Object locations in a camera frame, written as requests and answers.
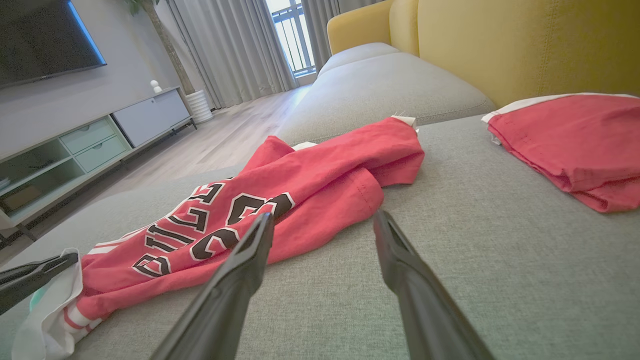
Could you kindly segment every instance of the clothing tag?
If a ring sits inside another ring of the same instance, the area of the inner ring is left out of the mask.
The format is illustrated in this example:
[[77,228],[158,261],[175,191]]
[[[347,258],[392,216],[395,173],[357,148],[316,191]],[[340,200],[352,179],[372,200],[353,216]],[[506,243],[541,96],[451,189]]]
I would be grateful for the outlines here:
[[411,126],[412,128],[414,129],[416,128],[415,117],[393,115],[392,118],[404,121],[405,123],[407,123],[407,125]]
[[491,134],[491,142],[496,145],[502,145],[502,142],[500,142],[500,139],[498,139],[498,137],[495,136],[494,134]]

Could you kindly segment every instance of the curtain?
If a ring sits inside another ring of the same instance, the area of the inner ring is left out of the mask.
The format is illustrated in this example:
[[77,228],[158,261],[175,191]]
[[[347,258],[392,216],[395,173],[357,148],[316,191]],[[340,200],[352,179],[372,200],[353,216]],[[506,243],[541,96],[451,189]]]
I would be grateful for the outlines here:
[[340,6],[340,13],[346,13],[380,1],[382,0],[338,0],[338,5]]
[[213,96],[211,95],[209,88],[205,86],[200,69],[195,64],[191,49],[187,46],[186,39],[182,36],[182,31],[178,27],[177,21],[174,20],[175,17],[172,14],[170,5],[161,1],[156,5],[156,13],[158,14],[158,18],[160,18],[164,29],[169,34],[171,43],[180,58],[180,62],[182,63],[184,70],[187,72],[187,76],[189,76],[189,79],[191,80],[193,88],[196,91],[204,90],[207,100],[209,101],[209,105],[215,108]]
[[170,0],[217,108],[298,87],[264,0]]
[[317,72],[331,57],[329,38],[326,34],[327,22],[341,13],[380,1],[382,0],[302,0],[302,9],[305,12],[311,51],[314,54]]

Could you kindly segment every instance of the drawer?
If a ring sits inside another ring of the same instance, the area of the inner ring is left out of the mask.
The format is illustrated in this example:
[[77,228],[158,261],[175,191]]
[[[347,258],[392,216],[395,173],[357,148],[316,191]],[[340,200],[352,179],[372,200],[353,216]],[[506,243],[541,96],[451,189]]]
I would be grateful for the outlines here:
[[85,127],[60,137],[60,140],[67,146],[72,154],[77,154],[87,147],[95,145],[114,135],[115,132],[109,125],[108,118],[98,120]]
[[105,162],[115,158],[126,150],[120,138],[114,136],[108,138],[87,151],[76,156],[76,160],[82,165],[84,171],[89,172]]

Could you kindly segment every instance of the potted plant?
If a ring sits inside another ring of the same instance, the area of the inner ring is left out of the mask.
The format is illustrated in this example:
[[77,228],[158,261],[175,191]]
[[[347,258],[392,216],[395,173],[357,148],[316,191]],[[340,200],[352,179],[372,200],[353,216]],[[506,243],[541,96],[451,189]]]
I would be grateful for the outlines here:
[[204,94],[204,90],[196,91],[191,84],[191,80],[187,75],[187,72],[184,70],[184,66],[182,66],[182,62],[178,57],[178,54],[171,43],[171,39],[169,38],[169,34],[166,32],[166,29],[162,25],[158,14],[156,13],[156,5],[160,2],[160,0],[124,0],[125,3],[129,5],[129,12],[131,15],[136,15],[140,12],[140,8],[142,8],[151,23],[154,25],[158,36],[160,37],[160,41],[162,41],[162,45],[164,46],[164,50],[167,55],[169,55],[169,59],[171,59],[171,64],[178,74],[178,78],[180,79],[180,84],[182,85],[182,91],[184,91],[187,101],[189,102],[189,107],[193,112],[193,117],[196,123],[205,122],[207,120],[211,120],[213,115],[211,114],[211,108],[209,107],[209,103],[207,102],[207,97]]

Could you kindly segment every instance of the white wall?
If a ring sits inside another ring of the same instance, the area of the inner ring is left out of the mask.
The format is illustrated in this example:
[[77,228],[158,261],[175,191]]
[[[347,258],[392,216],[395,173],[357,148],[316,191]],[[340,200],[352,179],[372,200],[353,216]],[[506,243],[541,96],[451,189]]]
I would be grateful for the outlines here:
[[0,158],[93,117],[179,86],[171,61],[144,11],[122,0],[73,0],[106,66],[0,90]]

